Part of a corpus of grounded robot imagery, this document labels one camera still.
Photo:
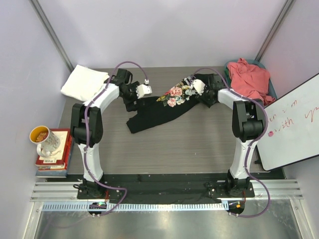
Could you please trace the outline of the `black floral t shirt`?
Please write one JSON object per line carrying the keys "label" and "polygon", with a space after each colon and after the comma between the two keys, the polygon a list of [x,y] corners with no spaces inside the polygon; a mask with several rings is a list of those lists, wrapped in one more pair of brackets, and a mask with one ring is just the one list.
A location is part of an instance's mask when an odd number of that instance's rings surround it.
{"label": "black floral t shirt", "polygon": [[213,78],[213,74],[188,76],[160,97],[139,99],[137,114],[126,122],[129,131],[138,133],[182,116],[199,103],[192,82],[198,79],[207,85]]}

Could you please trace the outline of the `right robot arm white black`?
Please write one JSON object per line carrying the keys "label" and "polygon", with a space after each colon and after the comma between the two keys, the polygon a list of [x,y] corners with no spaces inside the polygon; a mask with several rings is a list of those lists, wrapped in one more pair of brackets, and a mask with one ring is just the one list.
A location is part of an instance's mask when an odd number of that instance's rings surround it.
{"label": "right robot arm white black", "polygon": [[250,165],[254,149],[266,127],[262,102],[250,100],[214,79],[213,74],[195,74],[196,99],[208,107],[215,103],[232,110],[232,132],[236,139],[234,159],[225,183],[216,188],[227,196],[243,195],[250,190]]}

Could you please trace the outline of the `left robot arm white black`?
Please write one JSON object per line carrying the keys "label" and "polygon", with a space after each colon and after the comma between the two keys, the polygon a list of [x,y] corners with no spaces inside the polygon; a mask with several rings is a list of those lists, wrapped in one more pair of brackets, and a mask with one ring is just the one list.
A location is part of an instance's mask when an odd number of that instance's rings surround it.
{"label": "left robot arm white black", "polygon": [[101,89],[82,104],[74,104],[70,132],[81,152],[84,165],[82,183],[73,187],[78,190],[78,199],[101,199],[108,189],[104,183],[99,143],[103,137],[102,113],[109,104],[122,97],[124,103],[133,106],[137,99],[139,82],[132,82],[133,75],[126,69],[118,69],[102,85]]}

